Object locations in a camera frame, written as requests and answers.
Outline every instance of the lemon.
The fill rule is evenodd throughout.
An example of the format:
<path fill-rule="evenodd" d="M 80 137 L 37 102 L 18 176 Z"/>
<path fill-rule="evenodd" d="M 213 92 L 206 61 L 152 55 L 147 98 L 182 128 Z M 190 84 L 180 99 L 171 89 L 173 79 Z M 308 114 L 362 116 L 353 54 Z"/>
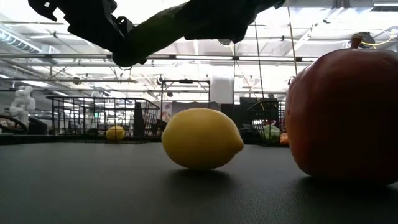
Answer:
<path fill-rule="evenodd" d="M 106 139 L 109 141 L 120 141 L 124 139 L 124 129 L 120 126 L 113 126 L 106 131 Z"/>
<path fill-rule="evenodd" d="M 163 132 L 162 144 L 176 164 L 195 170 L 221 167 L 243 148 L 235 123 L 225 114 L 206 108 L 174 115 Z"/>

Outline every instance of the apple stem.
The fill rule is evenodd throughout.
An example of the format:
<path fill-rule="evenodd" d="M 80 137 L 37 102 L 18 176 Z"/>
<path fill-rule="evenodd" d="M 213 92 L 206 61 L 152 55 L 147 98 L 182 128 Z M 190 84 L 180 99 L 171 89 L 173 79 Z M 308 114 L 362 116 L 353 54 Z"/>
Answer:
<path fill-rule="evenodd" d="M 355 34 L 351 38 L 351 48 L 357 49 L 359 47 L 359 45 L 361 45 L 362 40 L 363 40 L 363 36 L 361 34 Z"/>

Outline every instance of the wire basket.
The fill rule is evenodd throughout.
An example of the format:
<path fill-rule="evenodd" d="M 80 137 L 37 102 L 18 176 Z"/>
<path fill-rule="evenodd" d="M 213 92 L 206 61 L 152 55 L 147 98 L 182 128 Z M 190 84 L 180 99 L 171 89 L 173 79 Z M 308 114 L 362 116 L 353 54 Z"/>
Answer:
<path fill-rule="evenodd" d="M 260 101 L 248 108 L 248 115 L 253 142 L 262 146 L 286 146 L 281 144 L 281 137 L 286 134 L 285 101 Z"/>
<path fill-rule="evenodd" d="M 142 98 L 96 98 L 48 96 L 52 100 L 51 134 L 73 142 L 109 142 L 106 132 L 124 130 L 118 143 L 140 144 L 158 141 L 159 107 Z"/>

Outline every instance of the cable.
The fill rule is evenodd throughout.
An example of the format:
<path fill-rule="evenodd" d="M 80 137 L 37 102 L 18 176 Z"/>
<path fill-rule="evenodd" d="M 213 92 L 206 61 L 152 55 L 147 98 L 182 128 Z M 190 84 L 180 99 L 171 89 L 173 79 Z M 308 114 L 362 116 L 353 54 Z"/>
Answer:
<path fill-rule="evenodd" d="M 369 46 L 380 46 L 380 45 L 383 45 L 383 44 L 386 44 L 386 43 L 388 43 L 388 42 L 390 42 L 392 39 L 393 39 L 393 35 L 394 35 L 394 33 L 391 31 L 391 34 L 389 34 L 388 32 L 386 32 L 385 30 L 384 30 L 384 33 L 386 33 L 390 38 L 388 39 L 388 40 L 386 40 L 386 41 L 384 41 L 384 42 L 381 42 L 381 43 L 378 43 L 378 44 L 370 44 L 370 43 L 366 43 L 366 42 L 361 42 L 361 44 L 366 44 L 366 45 L 369 45 Z"/>
<path fill-rule="evenodd" d="M 297 71 L 297 59 L 296 59 L 296 50 L 295 50 L 295 47 L 294 47 L 293 27 L 292 27 L 292 19 L 291 19 L 291 16 L 290 16 L 289 0 L 287 1 L 287 14 L 289 15 L 290 38 L 292 39 L 294 69 L 295 69 L 295 72 L 296 72 L 296 75 L 297 75 L 298 74 L 298 71 Z"/>
<path fill-rule="evenodd" d="M 260 82 L 261 82 L 261 93 L 262 98 L 264 99 L 264 87 L 262 85 L 262 73 L 261 73 L 261 61 L 260 61 L 260 46 L 259 46 L 259 36 L 257 34 L 257 22 L 254 21 L 254 28 L 256 30 L 256 43 L 257 43 L 257 56 L 259 61 L 259 71 L 260 71 Z"/>
<path fill-rule="evenodd" d="M 232 54 L 235 56 L 235 55 L 236 55 L 236 48 L 235 48 L 235 45 L 234 45 L 234 48 L 232 48 L 232 46 L 230 45 L 230 48 L 231 48 Z M 242 74 L 244 80 L 245 80 L 246 83 L 248 84 L 249 90 L 253 92 L 254 97 L 255 97 L 256 100 L 260 103 L 260 102 L 261 102 L 260 99 L 257 97 L 256 93 L 254 92 L 253 87 L 249 84 L 248 79 L 247 79 L 246 76 L 244 75 L 244 73 L 243 73 L 243 71 L 242 71 L 242 68 L 241 68 L 240 64 L 239 64 L 237 61 L 235 61 L 235 60 L 234 60 L 234 75 L 235 75 L 235 67 L 236 67 L 236 65 L 238 66 L 239 71 L 241 72 L 241 74 Z M 264 109 L 262 103 L 260 103 L 260 106 L 261 106 L 262 110 L 264 111 L 265 109 Z"/>

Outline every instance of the humanoid robot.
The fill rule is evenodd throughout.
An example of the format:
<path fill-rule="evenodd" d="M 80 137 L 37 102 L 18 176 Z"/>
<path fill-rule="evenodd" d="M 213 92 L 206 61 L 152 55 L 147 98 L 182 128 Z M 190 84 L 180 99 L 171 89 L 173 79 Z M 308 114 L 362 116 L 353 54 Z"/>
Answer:
<path fill-rule="evenodd" d="M 32 91 L 31 86 L 20 86 L 15 92 L 15 100 L 10 105 L 11 116 L 16 116 L 26 126 L 29 124 L 29 111 L 36 108 L 35 99 L 30 97 Z"/>

